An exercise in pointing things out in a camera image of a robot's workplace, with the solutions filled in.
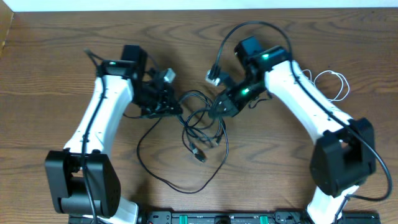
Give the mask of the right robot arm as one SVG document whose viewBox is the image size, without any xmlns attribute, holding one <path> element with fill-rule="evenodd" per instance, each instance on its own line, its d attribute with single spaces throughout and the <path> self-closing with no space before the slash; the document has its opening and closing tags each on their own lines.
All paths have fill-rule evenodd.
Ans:
<svg viewBox="0 0 398 224">
<path fill-rule="evenodd" d="M 314 150 L 310 173 L 316 185 L 305 213 L 309 223 L 345 223 L 343 210 L 360 185 L 376 171 L 374 130 L 328 100 L 302 73 L 283 47 L 264 49 L 255 37 L 239 42 L 234 52 L 244 69 L 235 82 L 214 64 L 206 80 L 225 89 L 216 97 L 211 118 L 236 116 L 265 91 L 276 96 L 307 131 Z"/>
</svg>

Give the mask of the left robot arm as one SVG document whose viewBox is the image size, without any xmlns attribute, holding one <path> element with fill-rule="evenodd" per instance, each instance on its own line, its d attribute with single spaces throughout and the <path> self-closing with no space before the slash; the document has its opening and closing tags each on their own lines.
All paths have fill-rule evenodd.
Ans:
<svg viewBox="0 0 398 224">
<path fill-rule="evenodd" d="M 176 74 L 146 69 L 149 55 L 138 45 L 125 45 L 118 60 L 85 53 L 95 66 L 90 103 L 63 149 L 44 161 L 53 207 L 77 223 L 137 223 L 139 207 L 122 197 L 111 163 L 114 138 L 130 104 L 141 109 L 141 119 L 182 114 L 172 88 Z"/>
</svg>

